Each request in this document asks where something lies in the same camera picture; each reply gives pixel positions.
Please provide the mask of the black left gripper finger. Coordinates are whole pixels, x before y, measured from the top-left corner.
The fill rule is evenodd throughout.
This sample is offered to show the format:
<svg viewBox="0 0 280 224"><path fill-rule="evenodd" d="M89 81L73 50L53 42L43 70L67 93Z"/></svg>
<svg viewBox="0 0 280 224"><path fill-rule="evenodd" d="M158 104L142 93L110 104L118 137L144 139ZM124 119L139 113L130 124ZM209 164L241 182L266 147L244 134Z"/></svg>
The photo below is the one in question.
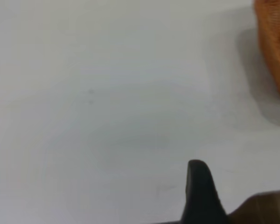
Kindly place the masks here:
<svg viewBox="0 0 280 224"><path fill-rule="evenodd" d="M201 160L188 162L186 203L182 224L228 224L228 216L219 199L211 171Z"/></svg>

